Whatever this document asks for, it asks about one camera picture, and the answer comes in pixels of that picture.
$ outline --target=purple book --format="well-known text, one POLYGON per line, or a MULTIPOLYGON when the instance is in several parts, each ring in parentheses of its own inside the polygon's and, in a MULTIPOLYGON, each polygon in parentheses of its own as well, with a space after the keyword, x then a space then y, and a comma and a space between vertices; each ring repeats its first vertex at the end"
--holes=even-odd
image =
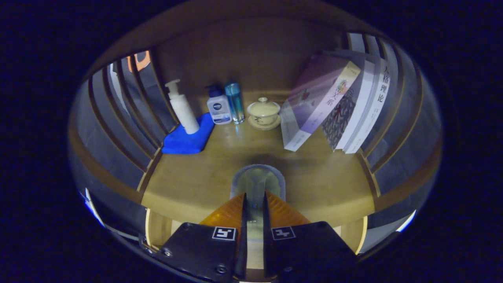
POLYGON ((337 106, 360 68, 351 61, 313 55, 281 107, 284 148, 297 151, 337 106))

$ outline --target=blue microfiber towel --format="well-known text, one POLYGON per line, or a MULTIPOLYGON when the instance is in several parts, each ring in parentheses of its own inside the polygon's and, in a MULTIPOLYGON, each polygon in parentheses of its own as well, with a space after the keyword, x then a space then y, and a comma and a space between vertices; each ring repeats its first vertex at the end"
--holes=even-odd
POLYGON ((193 134, 187 134, 180 125, 176 130, 164 138, 162 153, 164 154, 196 154, 201 152, 210 137, 215 124, 210 113, 197 118, 199 130, 193 134))

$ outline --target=wooden shelf surface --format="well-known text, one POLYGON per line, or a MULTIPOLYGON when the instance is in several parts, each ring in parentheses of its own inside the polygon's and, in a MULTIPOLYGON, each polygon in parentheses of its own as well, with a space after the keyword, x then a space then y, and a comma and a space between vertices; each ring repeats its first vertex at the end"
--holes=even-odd
POLYGON ((312 222, 337 227, 374 212, 357 156, 333 153, 321 128, 291 152, 283 149, 279 126, 259 131, 247 121, 216 125, 199 154, 163 155, 141 204, 175 221, 199 223, 229 200, 234 174, 250 164, 280 170, 287 202, 312 222))

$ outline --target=white pump bottle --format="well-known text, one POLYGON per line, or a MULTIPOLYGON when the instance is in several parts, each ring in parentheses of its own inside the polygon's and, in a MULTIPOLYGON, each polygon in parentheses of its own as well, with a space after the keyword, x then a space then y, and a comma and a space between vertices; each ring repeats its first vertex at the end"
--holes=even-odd
POLYGON ((194 117, 194 113, 190 109, 189 102, 185 95, 178 93, 177 83, 179 81, 180 79, 177 79, 164 86, 170 89, 168 95, 170 96, 171 106, 173 106, 173 110, 180 124, 182 124, 187 134, 193 134, 199 130, 199 124, 197 123, 196 117, 194 117))

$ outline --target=orange object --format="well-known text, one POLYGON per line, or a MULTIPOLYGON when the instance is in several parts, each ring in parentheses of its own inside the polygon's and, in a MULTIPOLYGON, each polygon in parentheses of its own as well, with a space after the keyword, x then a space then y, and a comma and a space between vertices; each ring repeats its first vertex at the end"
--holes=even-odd
POLYGON ((269 217, 271 219, 271 228, 296 226, 309 224, 304 215, 284 202, 275 194, 266 191, 267 203, 269 205, 269 217))
MULTIPOLYGON (((132 73, 133 69, 131 67, 131 61, 129 60, 129 57, 131 57, 131 56, 127 56, 127 58, 126 58, 127 67, 129 69, 129 71, 132 73)), ((136 62, 136 69, 138 69, 138 72, 139 72, 139 71, 143 70, 145 67, 147 67, 147 65, 150 63, 150 52, 148 52, 148 50, 145 51, 145 58, 140 62, 138 61, 138 54, 134 55, 134 59, 136 62)))
POLYGON ((241 215, 243 211, 244 193, 239 194, 221 207, 217 208, 199 224, 208 226, 236 228, 241 235, 241 215))

